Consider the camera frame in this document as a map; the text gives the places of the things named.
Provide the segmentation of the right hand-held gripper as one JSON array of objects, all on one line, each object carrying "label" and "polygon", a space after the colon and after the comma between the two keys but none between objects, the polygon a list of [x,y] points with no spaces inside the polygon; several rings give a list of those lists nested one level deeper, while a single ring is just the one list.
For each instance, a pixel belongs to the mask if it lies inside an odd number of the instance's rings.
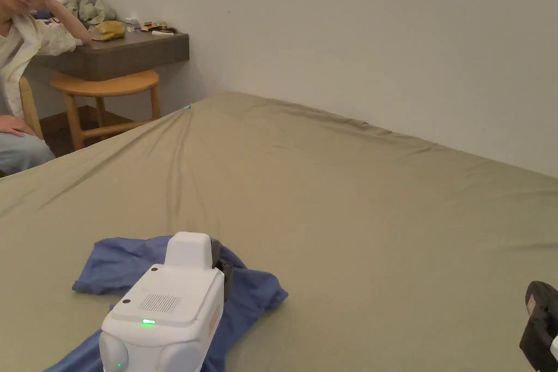
[{"label": "right hand-held gripper", "polygon": [[525,304],[529,319],[519,347],[534,371],[557,371],[557,290],[548,283],[532,281]]}]

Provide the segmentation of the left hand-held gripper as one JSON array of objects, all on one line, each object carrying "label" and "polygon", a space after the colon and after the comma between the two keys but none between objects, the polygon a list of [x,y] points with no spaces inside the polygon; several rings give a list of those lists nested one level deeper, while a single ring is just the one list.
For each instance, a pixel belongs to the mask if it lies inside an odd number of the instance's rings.
[{"label": "left hand-held gripper", "polygon": [[221,244],[179,232],[101,326],[104,371],[200,371],[223,316],[234,266]]}]

